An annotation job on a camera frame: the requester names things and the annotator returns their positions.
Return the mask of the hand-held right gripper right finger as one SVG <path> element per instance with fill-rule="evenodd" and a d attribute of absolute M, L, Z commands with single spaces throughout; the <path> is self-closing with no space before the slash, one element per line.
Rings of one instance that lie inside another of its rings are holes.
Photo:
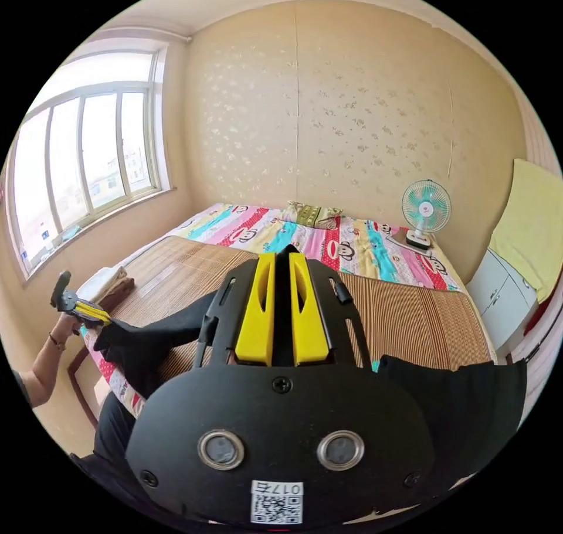
<path fill-rule="evenodd" d="M 329 348 L 313 280 L 303 254 L 289 255 L 290 313 L 296 365 L 323 363 Z"/>

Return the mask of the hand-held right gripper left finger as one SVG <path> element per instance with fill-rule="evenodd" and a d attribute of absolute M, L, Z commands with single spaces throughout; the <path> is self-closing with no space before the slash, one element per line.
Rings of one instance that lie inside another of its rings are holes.
<path fill-rule="evenodd" d="M 273 357 L 276 255 L 257 259 L 235 355 L 239 362 L 270 365 Z"/>

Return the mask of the person's left hand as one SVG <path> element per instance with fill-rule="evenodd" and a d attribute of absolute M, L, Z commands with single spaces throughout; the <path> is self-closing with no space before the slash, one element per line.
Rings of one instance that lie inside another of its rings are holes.
<path fill-rule="evenodd" d="M 73 335 L 80 333 L 81 322 L 72 314 L 61 313 L 51 334 L 53 339 L 58 343 L 66 343 Z"/>

